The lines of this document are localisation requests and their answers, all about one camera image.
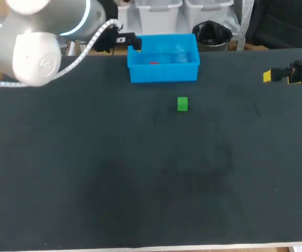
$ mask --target white storage bin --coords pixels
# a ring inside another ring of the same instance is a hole
[[[118,20],[123,24],[121,33],[126,33],[128,30],[128,9],[130,4],[118,5]]]
[[[136,0],[139,9],[142,33],[175,33],[176,20],[182,0]]]
[[[234,0],[184,0],[184,12],[188,29],[192,32],[193,27],[199,23],[211,20],[221,25],[225,24],[230,6]]]

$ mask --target trash can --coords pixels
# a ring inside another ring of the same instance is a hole
[[[192,33],[199,51],[227,51],[233,38],[231,30],[213,21],[194,26]]]

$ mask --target black trash bag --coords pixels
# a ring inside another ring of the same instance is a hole
[[[192,33],[198,43],[206,46],[221,45],[233,38],[231,30],[213,21],[206,21],[194,26]]]

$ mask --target black mat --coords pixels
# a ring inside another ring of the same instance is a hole
[[[214,52],[197,83],[133,85],[89,57],[0,90],[0,250],[302,241],[302,86],[262,83],[294,60]]]

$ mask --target yellow object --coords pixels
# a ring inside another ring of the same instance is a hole
[[[269,70],[268,72],[265,72],[263,74],[263,81],[264,82],[271,82],[271,70]]]
[[[287,84],[297,84],[297,83],[301,83],[301,82],[293,82],[293,83],[289,83],[289,77],[287,76]]]

